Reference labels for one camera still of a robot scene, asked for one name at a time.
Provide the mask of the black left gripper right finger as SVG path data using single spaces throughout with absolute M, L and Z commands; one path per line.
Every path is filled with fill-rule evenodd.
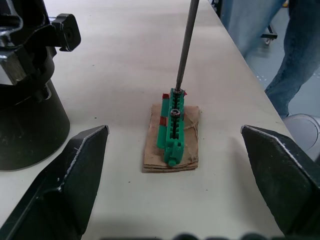
M 241 127 L 256 185 L 287 239 L 320 238 L 320 166 L 288 136 Z

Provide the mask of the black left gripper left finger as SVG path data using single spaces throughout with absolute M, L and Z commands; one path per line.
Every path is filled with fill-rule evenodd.
M 103 169 L 109 127 L 72 137 L 31 183 L 0 228 L 2 240 L 80 240 Z

